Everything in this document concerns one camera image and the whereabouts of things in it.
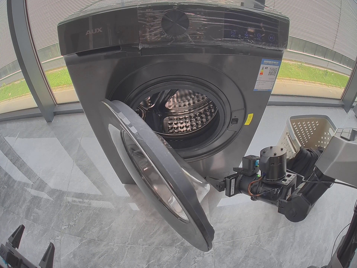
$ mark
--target laundry basket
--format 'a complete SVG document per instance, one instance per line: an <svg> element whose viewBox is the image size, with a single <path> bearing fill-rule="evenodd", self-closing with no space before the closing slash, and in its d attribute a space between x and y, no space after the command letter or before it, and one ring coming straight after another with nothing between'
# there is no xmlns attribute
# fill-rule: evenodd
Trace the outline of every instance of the laundry basket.
<svg viewBox="0 0 357 268"><path fill-rule="evenodd" d="M336 126L326 115L297 115L286 121L286 126L277 146L287 149L286 158L291 159L299 152L300 147L326 148Z"/></svg>

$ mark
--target open door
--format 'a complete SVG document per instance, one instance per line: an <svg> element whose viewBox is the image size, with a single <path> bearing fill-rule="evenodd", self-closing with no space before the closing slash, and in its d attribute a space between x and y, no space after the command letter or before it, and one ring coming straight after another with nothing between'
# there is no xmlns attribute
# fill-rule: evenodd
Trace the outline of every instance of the open door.
<svg viewBox="0 0 357 268"><path fill-rule="evenodd" d="M125 103L105 99L100 112L141 191L178 234L209 251L215 231L200 204L210 189L208 182Z"/></svg>

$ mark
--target control knob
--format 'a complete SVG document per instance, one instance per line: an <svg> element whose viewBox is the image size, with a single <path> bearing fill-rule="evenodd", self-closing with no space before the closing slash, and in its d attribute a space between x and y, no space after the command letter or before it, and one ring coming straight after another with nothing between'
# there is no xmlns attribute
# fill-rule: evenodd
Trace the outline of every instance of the control knob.
<svg viewBox="0 0 357 268"><path fill-rule="evenodd" d="M180 10L170 10L161 19L163 31L173 37L182 35L190 26L187 15Z"/></svg>

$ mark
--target gray washing machine cabinet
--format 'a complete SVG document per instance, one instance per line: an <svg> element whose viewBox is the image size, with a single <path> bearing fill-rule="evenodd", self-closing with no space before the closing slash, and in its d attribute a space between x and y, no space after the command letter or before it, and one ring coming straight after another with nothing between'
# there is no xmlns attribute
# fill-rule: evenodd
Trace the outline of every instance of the gray washing machine cabinet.
<svg viewBox="0 0 357 268"><path fill-rule="evenodd" d="M124 184L202 251L207 175L238 167L287 47L289 20L251 0L100 0L58 25L79 101Z"/></svg>

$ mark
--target qr code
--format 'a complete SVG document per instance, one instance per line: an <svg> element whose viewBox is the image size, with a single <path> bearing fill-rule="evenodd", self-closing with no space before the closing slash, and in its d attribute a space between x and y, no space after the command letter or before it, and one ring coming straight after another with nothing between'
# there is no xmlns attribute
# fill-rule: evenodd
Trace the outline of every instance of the qr code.
<svg viewBox="0 0 357 268"><path fill-rule="evenodd" d="M268 76L270 76L270 75L274 75L275 76L277 71L278 71L278 68L270 68Z"/></svg>

